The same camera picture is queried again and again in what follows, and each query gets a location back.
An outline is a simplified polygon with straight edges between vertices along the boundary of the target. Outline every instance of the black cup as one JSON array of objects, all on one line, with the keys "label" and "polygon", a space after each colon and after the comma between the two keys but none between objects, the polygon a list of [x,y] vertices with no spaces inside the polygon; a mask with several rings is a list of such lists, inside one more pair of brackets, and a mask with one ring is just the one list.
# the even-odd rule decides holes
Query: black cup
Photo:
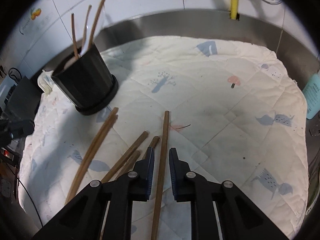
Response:
[{"label": "black cup", "polygon": [[97,47],[90,49],[76,62],[63,69],[74,57],[70,54],[52,74],[53,81],[83,115],[95,114],[107,106],[118,91],[118,81],[103,61]]}]

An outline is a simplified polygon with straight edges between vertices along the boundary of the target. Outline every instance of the wooden chopstick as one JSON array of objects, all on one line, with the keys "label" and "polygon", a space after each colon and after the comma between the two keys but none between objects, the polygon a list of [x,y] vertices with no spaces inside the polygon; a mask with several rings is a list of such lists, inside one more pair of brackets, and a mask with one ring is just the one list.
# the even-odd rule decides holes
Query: wooden chopstick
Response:
[{"label": "wooden chopstick", "polygon": [[73,42],[73,53],[75,54],[76,60],[79,59],[77,41],[76,41],[76,31],[75,31],[75,14],[71,14],[71,30],[72,30],[72,42]]},{"label": "wooden chopstick", "polygon": [[167,148],[168,148],[168,137],[169,137],[169,115],[170,115],[169,111],[164,112],[158,183],[157,183],[157,189],[156,189],[155,209],[153,211],[151,240],[156,240],[158,237],[158,227],[159,227],[161,201],[162,201],[163,184],[164,184],[165,163],[166,163],[167,151],[168,151]]},{"label": "wooden chopstick", "polygon": [[140,151],[135,151],[133,153],[133,155],[130,157],[130,159],[125,163],[125,165],[122,167],[121,171],[119,172],[119,174],[116,176],[117,180],[121,175],[127,173],[128,171],[130,171],[134,164],[136,163],[136,161],[138,160],[138,158],[140,157],[141,152]]},{"label": "wooden chopstick", "polygon": [[[160,140],[160,137],[159,136],[154,136],[152,141],[150,142],[149,144],[149,147],[152,147],[153,149],[157,146],[158,142]],[[142,157],[142,159],[145,159],[146,156],[147,156],[147,153],[148,153],[148,149],[146,150],[144,156]]]},{"label": "wooden chopstick", "polygon": [[80,186],[80,183],[87,172],[89,165],[91,161],[93,160],[94,156],[96,155],[97,151],[99,150],[104,138],[107,136],[110,129],[113,127],[114,123],[116,122],[118,115],[116,113],[118,112],[118,108],[115,107],[111,113],[109,114],[108,118],[105,120],[101,128],[99,129],[97,135],[92,140],[87,152],[84,155],[84,158],[77,170],[77,173],[72,181],[70,190],[68,192],[68,196],[66,198],[65,205],[74,198],[76,195],[78,188]]},{"label": "wooden chopstick", "polygon": [[139,138],[127,149],[124,155],[116,162],[115,165],[108,171],[108,173],[101,180],[102,183],[106,183],[119,171],[119,169],[125,164],[125,162],[131,157],[134,151],[140,146],[141,143],[148,137],[148,132],[144,131]]},{"label": "wooden chopstick", "polygon": [[102,10],[102,7],[103,7],[104,2],[105,2],[105,0],[101,0],[101,1],[100,1],[98,10],[97,10],[97,12],[96,12],[96,15],[95,15],[95,18],[94,18],[94,22],[93,22],[93,25],[92,25],[92,30],[91,30],[91,33],[90,33],[88,49],[90,49],[90,47],[91,47],[91,45],[92,45],[92,43],[93,43],[94,31],[95,31],[95,29],[96,29],[96,27],[97,27],[98,19],[99,19],[99,16],[100,16],[100,13],[101,13],[101,10]]},{"label": "wooden chopstick", "polygon": [[83,28],[83,37],[82,37],[82,45],[81,45],[81,49],[83,49],[84,47],[84,43],[85,40],[87,39],[87,23],[88,23],[88,19],[89,19],[89,13],[91,11],[92,5],[89,4],[88,6],[88,10],[87,10],[87,15],[85,17],[85,22],[84,22],[84,28]]}]

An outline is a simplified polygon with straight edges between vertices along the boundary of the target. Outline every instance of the white quilted blanket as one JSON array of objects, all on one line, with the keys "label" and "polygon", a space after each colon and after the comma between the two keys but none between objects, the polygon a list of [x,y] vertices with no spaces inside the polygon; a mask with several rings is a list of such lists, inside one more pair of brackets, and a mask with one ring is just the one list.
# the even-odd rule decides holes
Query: white quilted blanket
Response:
[{"label": "white quilted blanket", "polygon": [[[46,223],[62,207],[93,137],[119,107],[119,118],[79,190],[102,179],[144,131],[144,153],[171,111],[169,148],[213,182],[233,181],[289,237],[304,218],[308,197],[306,102],[276,54],[238,41],[150,37],[102,53],[119,91],[108,108],[82,116],[54,85],[43,96],[35,132],[26,139],[20,179]],[[134,203],[132,239],[151,234],[151,200]],[[22,207],[38,218],[23,188]],[[190,206],[173,200],[166,167],[159,240],[191,239]]]}]

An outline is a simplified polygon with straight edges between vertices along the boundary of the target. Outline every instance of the red mushroom print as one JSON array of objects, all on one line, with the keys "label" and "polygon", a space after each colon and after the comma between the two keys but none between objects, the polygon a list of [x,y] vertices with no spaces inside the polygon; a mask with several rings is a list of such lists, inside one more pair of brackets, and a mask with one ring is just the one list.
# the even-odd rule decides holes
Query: red mushroom print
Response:
[{"label": "red mushroom print", "polygon": [[232,83],[231,88],[234,88],[235,85],[240,86],[240,80],[238,79],[237,76],[231,76],[228,78],[228,82]]}]

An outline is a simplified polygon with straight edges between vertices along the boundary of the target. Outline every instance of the light blue bottle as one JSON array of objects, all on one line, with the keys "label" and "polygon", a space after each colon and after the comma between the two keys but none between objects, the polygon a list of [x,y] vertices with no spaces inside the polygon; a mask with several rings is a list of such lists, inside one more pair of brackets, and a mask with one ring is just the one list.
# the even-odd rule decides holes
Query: light blue bottle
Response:
[{"label": "light blue bottle", "polygon": [[308,104],[307,118],[312,119],[320,110],[320,71],[310,77],[302,93]]}]

